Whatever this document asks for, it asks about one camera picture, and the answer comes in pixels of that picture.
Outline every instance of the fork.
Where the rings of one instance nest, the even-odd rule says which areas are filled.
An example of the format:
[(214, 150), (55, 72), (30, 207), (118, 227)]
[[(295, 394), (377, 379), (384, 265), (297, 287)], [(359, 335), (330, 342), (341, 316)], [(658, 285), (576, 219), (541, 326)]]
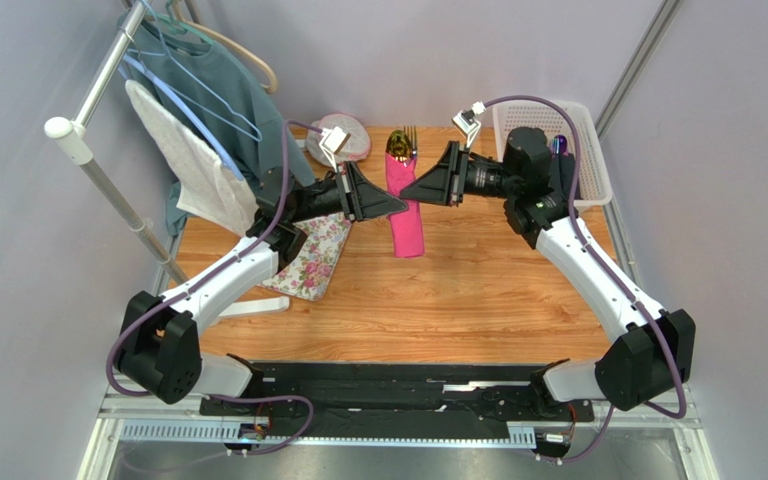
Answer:
[(409, 162), (405, 162), (405, 166), (407, 167), (411, 162), (415, 162), (417, 159), (417, 156), (419, 154), (419, 140), (417, 139), (417, 127), (416, 125), (409, 125), (407, 127), (403, 127), (403, 132), (405, 132), (405, 135), (408, 137), (408, 143), (411, 147), (411, 158)]

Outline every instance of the white wall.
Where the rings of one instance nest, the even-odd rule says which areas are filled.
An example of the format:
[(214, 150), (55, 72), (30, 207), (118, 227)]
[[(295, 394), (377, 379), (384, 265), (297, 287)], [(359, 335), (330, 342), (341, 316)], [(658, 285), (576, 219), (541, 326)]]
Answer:
[(201, 1), (209, 25), (266, 60), (285, 116), (450, 125), (477, 100), (529, 93), (596, 117), (659, 0)]
[(686, 1), (603, 147), (645, 286), (697, 321), (721, 477), (768, 478), (768, 3)]
[[(0, 2), (0, 478), (75, 477), (126, 302), (158, 272), (43, 134), (47, 118), (74, 113), (119, 12), (111, 0)], [(167, 167), (119, 81), (87, 139), (167, 239)]]

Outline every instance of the clothes rack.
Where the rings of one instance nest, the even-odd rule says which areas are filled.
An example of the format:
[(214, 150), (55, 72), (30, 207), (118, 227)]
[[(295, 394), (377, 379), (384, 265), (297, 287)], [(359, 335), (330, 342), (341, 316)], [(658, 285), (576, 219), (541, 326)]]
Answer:
[[(168, 253), (168, 250), (159, 243), (159, 240), (157, 240), (144, 220), (136, 213), (108, 175), (106, 175), (106, 172), (103, 171), (94, 158), (91, 149), (83, 140), (91, 117), (94, 116), (97, 105), (100, 103), (100, 99), (103, 98), (103, 94), (106, 92), (112, 76), (115, 75), (118, 65), (126, 54), (127, 47), (129, 47), (139, 25), (141, 25), (146, 12), (147, 7), (144, 3), (140, 1), (133, 2), (129, 14), (115, 35), (112, 45), (100, 64), (100, 68), (97, 69), (85, 99), (73, 120), (68, 120), (64, 117), (51, 118), (44, 125), (44, 131), (82, 169), (85, 175), (94, 183), (94, 186), (100, 190), (100, 193), (106, 197), (106, 200), (112, 204), (121, 218), (124, 219), (130, 230), (135, 233), (147, 250), (159, 261), (159, 264), (162, 265), (162, 268), (165, 269), (168, 275), (177, 284), (183, 284), (188, 281), (186, 274), (171, 254)], [(222, 312), (219, 318), (280, 312), (287, 308), (289, 308), (289, 299), (287, 297), (237, 302)]]

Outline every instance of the metal floor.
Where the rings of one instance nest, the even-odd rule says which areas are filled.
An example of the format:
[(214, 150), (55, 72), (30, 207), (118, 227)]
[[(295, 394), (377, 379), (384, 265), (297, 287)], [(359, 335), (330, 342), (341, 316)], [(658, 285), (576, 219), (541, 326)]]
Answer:
[[(593, 431), (577, 430), (572, 452), (584, 448)], [(121, 443), (139, 468), (167, 468), (221, 452), (215, 444)], [(151, 475), (116, 462), (109, 479)], [(685, 479), (683, 461), (671, 429), (610, 430), (603, 443), (581, 463), (557, 467), (536, 462), (529, 451), (427, 447), (290, 446), (265, 457), (223, 457), (161, 476), (163, 479)]]

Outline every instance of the white cloth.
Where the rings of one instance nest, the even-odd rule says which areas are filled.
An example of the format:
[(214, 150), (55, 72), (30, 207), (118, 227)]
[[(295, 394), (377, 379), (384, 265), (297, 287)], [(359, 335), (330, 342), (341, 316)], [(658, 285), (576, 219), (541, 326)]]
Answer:
[(245, 236), (257, 200), (210, 146), (165, 109), (144, 86), (127, 80), (127, 95), (165, 160), (180, 179), (177, 208)]

